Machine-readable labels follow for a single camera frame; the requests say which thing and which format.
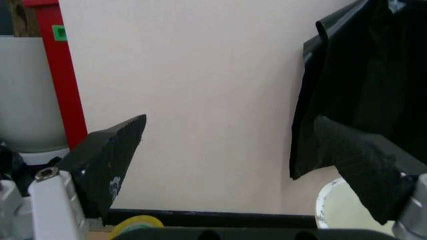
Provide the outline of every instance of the black fabric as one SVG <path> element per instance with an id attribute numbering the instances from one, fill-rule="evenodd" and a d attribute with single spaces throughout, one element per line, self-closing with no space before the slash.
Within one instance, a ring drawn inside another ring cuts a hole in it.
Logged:
<path id="1" fill-rule="evenodd" d="M 91 132 L 58 164 L 71 173 L 87 218 L 105 217 L 118 195 L 129 164 L 140 144 L 146 116 Z"/>
<path id="2" fill-rule="evenodd" d="M 304 44 L 305 73 L 292 124 L 289 170 L 293 179 L 330 165 L 337 165 L 342 173 L 342 168 L 347 171 L 352 164 L 362 168 L 361 163 L 366 163 L 363 155 L 350 156 L 354 162 L 326 160 L 323 156 L 326 151 L 338 149 L 321 144 L 314 125 L 318 116 L 381 135 L 394 143 L 395 148 L 427 163 L 427 113 L 423 108 L 427 102 L 426 9 L 426 4 L 416 0 L 358 0 L 316 23 L 319 35 Z M 350 142 L 340 146 L 360 144 L 353 138 L 355 136 L 343 138 Z M 358 147 L 352 151 L 362 151 Z M 389 148 L 380 149 L 383 155 L 394 154 L 387 152 Z M 350 149 L 341 150 L 342 154 L 351 153 Z M 369 153 L 369 156 L 374 161 L 375 155 Z M 331 154 L 330 157 L 345 159 L 345 155 Z M 357 178 L 376 171 L 382 173 L 374 169 L 379 166 L 382 170 L 387 166 L 396 167 L 396 164 L 378 164 L 367 164 L 364 171 L 356 174 Z M 376 180 L 384 180 L 384 184 L 399 182 L 401 179 L 396 173 L 396 169 L 390 170 L 384 173 L 383 179 Z M 350 186 L 360 187 L 354 183 Z M 410 184 L 405 185 L 398 194 L 403 197 L 410 188 Z M 384 192 L 382 199 L 390 193 Z M 401 201 L 403 198 L 396 198 L 390 205 L 378 206 L 379 200 L 369 198 L 362 203 L 377 221 L 384 223 L 396 218 L 397 213 L 391 208 Z"/>
<path id="3" fill-rule="evenodd" d="M 379 223 L 397 219 L 427 166 L 379 134 L 324 116 L 314 121 L 314 132 L 319 142 L 318 161 L 336 166 Z"/>

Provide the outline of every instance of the white bucket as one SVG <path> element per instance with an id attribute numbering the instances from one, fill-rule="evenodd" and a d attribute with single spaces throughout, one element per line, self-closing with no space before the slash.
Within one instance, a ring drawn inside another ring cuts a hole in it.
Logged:
<path id="1" fill-rule="evenodd" d="M 21 153 L 68 147 L 39 37 L 0 36 L 0 139 Z"/>
<path id="2" fill-rule="evenodd" d="M 381 225 L 375 221 L 342 177 L 320 190 L 315 217 L 319 229 L 364 229 L 393 236 L 394 222 Z"/>

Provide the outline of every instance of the white wall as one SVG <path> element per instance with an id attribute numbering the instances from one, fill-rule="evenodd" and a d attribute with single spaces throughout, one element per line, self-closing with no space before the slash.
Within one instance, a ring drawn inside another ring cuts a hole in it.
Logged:
<path id="1" fill-rule="evenodd" d="M 313 214 L 291 182 L 303 42 L 351 0 L 62 0 L 89 131 L 148 122 L 114 207 Z"/>

